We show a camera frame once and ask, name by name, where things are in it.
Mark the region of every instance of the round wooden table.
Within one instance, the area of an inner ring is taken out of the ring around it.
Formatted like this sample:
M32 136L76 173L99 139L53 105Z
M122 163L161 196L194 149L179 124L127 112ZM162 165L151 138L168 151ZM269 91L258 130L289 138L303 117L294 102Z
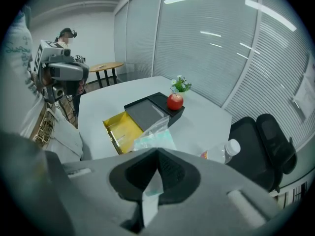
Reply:
M122 63L122 62L109 62L109 63L103 63L103 64L98 64L98 65L93 65L93 66L90 67L89 72L90 72L90 73L94 73L94 72L96 73L99 87L100 87L100 88L103 88L102 81L100 80L100 76L99 76L99 71L104 71L104 73L105 73L105 78L106 78L106 82L107 82L107 85L109 86L107 70L108 70L108 69L112 69L114 83L117 84L115 68L116 68L116 67L120 67L120 66L122 66L123 64L124 64L124 63Z

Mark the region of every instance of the person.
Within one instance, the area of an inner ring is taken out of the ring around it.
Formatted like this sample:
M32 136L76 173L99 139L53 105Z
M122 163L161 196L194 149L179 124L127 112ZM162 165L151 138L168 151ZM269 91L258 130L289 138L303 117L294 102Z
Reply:
M76 37L76 35L77 33L74 30L71 30L70 28L64 28L56 37L55 42L58 42L58 44L60 44L64 48L69 48L69 44L72 43L72 40L73 38ZM77 117L79 117L80 100L81 100L81 95L83 94L86 94L85 90L82 90L81 94L72 98L74 111Z
M8 95L14 91L23 95L23 100L14 101L14 95L10 97L12 106L3 108L6 118L1 119L1 128L35 141L43 150L56 153L62 163L80 161L83 156L80 133L54 104L45 102L41 94L43 85L30 67L31 53L32 36L26 27L26 16L20 11L6 33L0 60L2 76L10 74L7 80L2 78ZM19 85L13 87L8 81ZM46 72L43 83L48 85L50 81L51 76Z

